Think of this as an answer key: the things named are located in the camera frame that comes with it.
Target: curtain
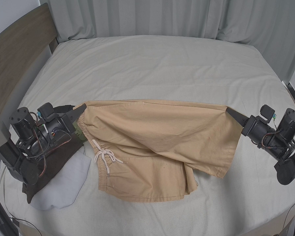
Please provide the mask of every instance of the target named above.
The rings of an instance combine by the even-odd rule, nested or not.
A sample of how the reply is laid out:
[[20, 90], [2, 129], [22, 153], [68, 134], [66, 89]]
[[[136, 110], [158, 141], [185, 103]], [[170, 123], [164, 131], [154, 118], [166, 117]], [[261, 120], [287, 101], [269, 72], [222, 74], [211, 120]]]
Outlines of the curtain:
[[40, 0], [59, 42], [172, 35], [253, 45], [278, 77], [295, 70], [295, 0]]

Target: white drawstring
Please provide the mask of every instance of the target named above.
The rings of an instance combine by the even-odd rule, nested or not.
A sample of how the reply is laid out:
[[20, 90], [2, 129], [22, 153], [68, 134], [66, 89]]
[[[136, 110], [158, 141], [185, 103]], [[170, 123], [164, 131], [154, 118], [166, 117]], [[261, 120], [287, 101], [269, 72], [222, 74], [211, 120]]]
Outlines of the white drawstring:
[[118, 158], [116, 158], [115, 155], [114, 155], [114, 153], [113, 153], [110, 149], [107, 149], [107, 148], [106, 148], [106, 149], [102, 149], [102, 148], [99, 146], [99, 144], [98, 144], [94, 139], [93, 139], [92, 141], [93, 141], [93, 143], [96, 145], [96, 147], [99, 149], [99, 152], [96, 154], [96, 156], [95, 156], [95, 158], [94, 158], [94, 162], [97, 162], [98, 156], [99, 156], [99, 155], [102, 155], [102, 159], [103, 159], [103, 161], [104, 161], [104, 164], [105, 164], [105, 166], [106, 166], [106, 170], [107, 170], [107, 174], [108, 174], [108, 176], [109, 176], [110, 171], [109, 171], [109, 167], [108, 167], [108, 165], [107, 165], [106, 159], [105, 159], [105, 154], [109, 155], [110, 159], [111, 159], [113, 162], [115, 162], [115, 161], [117, 161], [117, 162], [119, 162], [119, 163], [124, 163], [124, 162], [121, 161], [121, 160], [119, 160]]

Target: mattress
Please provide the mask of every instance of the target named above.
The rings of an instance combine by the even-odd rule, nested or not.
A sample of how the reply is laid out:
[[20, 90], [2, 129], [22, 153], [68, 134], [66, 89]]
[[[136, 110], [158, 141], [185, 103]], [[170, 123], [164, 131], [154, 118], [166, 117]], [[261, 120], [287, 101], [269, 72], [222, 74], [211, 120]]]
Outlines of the mattress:
[[[86, 100], [166, 99], [225, 104], [250, 116], [268, 104], [280, 120], [295, 104], [252, 46], [218, 40], [130, 36], [71, 40], [58, 45], [20, 106]], [[12, 131], [12, 139], [17, 137]], [[89, 143], [86, 155], [94, 158]], [[97, 164], [75, 202], [35, 210], [22, 183], [0, 168], [0, 201], [16, 218], [52, 235], [239, 235], [295, 202], [295, 180], [280, 185], [276, 160], [241, 136], [224, 179], [194, 171], [198, 189], [179, 201], [131, 203], [98, 190]]]

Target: brown garment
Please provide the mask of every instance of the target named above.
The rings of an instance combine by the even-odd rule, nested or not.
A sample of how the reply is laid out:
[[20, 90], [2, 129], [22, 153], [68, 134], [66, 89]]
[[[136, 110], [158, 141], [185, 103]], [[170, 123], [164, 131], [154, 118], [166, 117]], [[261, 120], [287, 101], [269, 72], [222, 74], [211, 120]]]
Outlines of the brown garment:
[[[53, 152], [46, 157], [46, 171], [38, 179], [37, 183], [30, 185], [24, 184], [22, 192], [26, 194], [27, 203], [31, 203], [34, 195], [45, 187], [50, 180], [57, 175], [62, 169], [65, 163], [71, 158], [71, 156], [83, 146], [83, 143], [75, 134], [71, 135], [71, 140], [55, 149]], [[38, 163], [38, 169], [40, 172], [44, 169], [44, 160], [40, 160]]]
[[99, 152], [99, 190], [134, 202], [184, 198], [197, 189], [193, 169], [223, 178], [242, 127], [227, 106], [168, 100], [87, 101], [77, 123]]

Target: headboard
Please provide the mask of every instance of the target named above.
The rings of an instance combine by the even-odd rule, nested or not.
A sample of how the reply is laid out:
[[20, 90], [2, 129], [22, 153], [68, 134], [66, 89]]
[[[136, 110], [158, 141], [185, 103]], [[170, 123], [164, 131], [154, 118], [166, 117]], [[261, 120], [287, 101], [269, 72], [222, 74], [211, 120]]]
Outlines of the headboard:
[[0, 33], [0, 113], [16, 84], [39, 54], [58, 45], [48, 4], [30, 11]]

